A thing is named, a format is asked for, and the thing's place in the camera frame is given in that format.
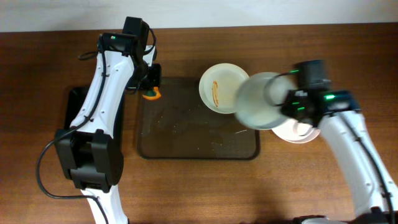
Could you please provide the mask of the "cream plate with ketchup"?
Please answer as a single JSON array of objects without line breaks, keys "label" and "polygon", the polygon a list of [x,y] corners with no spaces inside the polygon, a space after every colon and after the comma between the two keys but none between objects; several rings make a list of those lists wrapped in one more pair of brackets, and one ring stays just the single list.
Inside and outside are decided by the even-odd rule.
[{"label": "cream plate with ketchup", "polygon": [[219,63],[207,69],[200,78],[198,91],[202,102],[221,114],[235,113],[235,97],[249,75],[232,63]]}]

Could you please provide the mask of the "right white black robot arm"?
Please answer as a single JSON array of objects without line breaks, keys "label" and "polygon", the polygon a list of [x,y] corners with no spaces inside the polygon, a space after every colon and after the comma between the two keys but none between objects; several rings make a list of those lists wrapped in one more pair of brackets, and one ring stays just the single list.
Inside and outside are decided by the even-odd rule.
[{"label": "right white black robot arm", "polygon": [[290,90],[280,112],[320,130],[353,197],[352,223],[397,223],[397,185],[347,90]]}]

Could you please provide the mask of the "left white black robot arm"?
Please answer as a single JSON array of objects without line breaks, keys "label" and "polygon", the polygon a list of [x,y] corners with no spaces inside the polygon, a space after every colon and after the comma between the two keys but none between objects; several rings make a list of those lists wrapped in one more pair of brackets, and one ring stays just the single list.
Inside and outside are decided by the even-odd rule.
[{"label": "left white black robot arm", "polygon": [[124,93],[160,98],[156,54],[146,34],[100,35],[93,81],[75,117],[52,141],[65,177],[81,190],[78,198],[87,199],[96,223],[129,223],[118,188],[124,168]]}]

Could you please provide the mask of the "orange green sponge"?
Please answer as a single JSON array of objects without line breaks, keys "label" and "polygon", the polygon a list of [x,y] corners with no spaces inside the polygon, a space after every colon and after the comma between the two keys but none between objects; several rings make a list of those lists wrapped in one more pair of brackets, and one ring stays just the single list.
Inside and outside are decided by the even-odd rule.
[{"label": "orange green sponge", "polygon": [[145,91],[142,97],[146,100],[155,101],[161,97],[159,87],[155,86],[151,90]]}]

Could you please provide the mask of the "pale green plate with ketchup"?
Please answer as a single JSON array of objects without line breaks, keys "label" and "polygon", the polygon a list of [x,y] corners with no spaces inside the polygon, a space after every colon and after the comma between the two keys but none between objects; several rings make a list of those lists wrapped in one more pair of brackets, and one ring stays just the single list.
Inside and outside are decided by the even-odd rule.
[{"label": "pale green plate with ketchup", "polygon": [[239,87],[234,103],[234,115],[247,128],[275,128],[287,120],[280,112],[280,105],[288,91],[296,88],[291,79],[281,77],[278,73],[257,73]]}]

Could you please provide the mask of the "pink white plate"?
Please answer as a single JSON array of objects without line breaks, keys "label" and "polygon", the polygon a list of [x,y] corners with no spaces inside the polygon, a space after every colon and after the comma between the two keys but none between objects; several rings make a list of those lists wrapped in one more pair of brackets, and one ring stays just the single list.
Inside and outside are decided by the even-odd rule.
[{"label": "pink white plate", "polygon": [[289,118],[281,125],[272,128],[272,131],[279,138],[295,144],[310,142],[320,134],[319,129],[314,128],[310,124],[299,123],[297,120],[292,118]]}]

